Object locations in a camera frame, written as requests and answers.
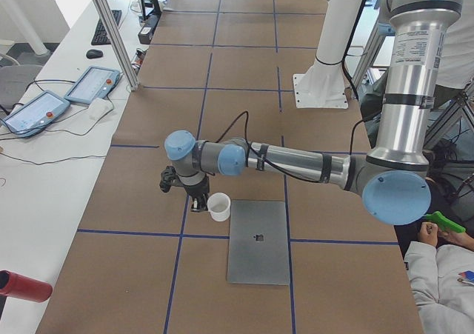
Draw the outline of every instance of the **table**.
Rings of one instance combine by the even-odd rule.
[[[38,334],[422,333],[393,228],[357,195],[256,170],[212,177],[211,193],[285,203],[290,285],[261,286],[226,281],[229,221],[158,188],[169,133],[213,141],[242,110],[252,141],[347,153],[357,102],[298,110],[292,91],[326,9],[326,0],[169,1]],[[354,151],[368,149],[357,130]]]
[[[140,26],[137,15],[129,9],[130,0],[109,2],[112,9],[122,10],[119,30],[131,59],[137,47],[146,49],[138,42]],[[37,79],[75,81],[90,65],[120,70],[110,45],[94,47],[104,51],[101,59],[88,60],[85,57],[85,53],[92,48],[90,40],[98,18],[96,9],[90,4]],[[43,84],[42,87],[61,94],[70,85]],[[21,102],[31,100],[39,92],[37,87],[30,87]],[[127,81],[122,79],[110,94],[115,110],[86,136],[64,132],[42,133],[27,140],[0,141],[0,146],[10,156],[36,162],[71,156],[105,156],[129,93]],[[81,108],[72,106],[61,118]],[[80,112],[49,129],[83,133],[92,123],[87,112]],[[55,284],[103,162],[103,158],[89,158],[33,166],[0,156],[0,178],[6,180],[5,185],[0,187],[2,268]],[[46,306],[47,302],[37,304],[8,298],[0,320],[0,333],[34,333]]]

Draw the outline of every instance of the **robotic arm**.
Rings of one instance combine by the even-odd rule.
[[[337,184],[357,193],[377,219],[408,224],[426,213],[431,195],[422,154],[433,107],[444,34],[461,15],[462,0],[383,0],[380,17],[395,29],[395,44],[377,143],[366,156],[335,157],[233,138],[196,141],[186,131],[170,134],[165,149],[173,166],[161,189],[182,186],[192,210],[206,210],[208,173],[237,176],[245,167],[280,172],[303,181]]]

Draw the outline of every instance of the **blue joint cap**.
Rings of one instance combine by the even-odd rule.
[[[240,175],[245,168],[244,148],[234,144],[226,145],[219,153],[217,165],[222,175]]]
[[[388,23],[377,23],[377,31],[380,36],[395,36],[395,29]]]
[[[424,216],[431,203],[431,192],[417,174],[394,170],[372,178],[364,188],[362,201],[379,221],[402,225]]]
[[[169,160],[180,160],[191,152],[196,140],[187,130],[177,130],[169,134],[164,141],[164,148]]]

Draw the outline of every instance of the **hand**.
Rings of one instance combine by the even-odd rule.
[[[451,244],[465,247],[466,249],[474,251],[474,239],[471,238],[466,232],[456,233],[450,229],[443,232],[438,229],[438,236],[446,239]]]
[[[438,225],[424,221],[421,224],[418,241],[436,247],[438,245]]]

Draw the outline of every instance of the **computer mouse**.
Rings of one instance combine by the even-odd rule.
[[[97,49],[90,49],[86,53],[86,58],[88,59],[97,59],[101,58],[102,56],[104,56],[104,52],[102,52],[102,50]]]

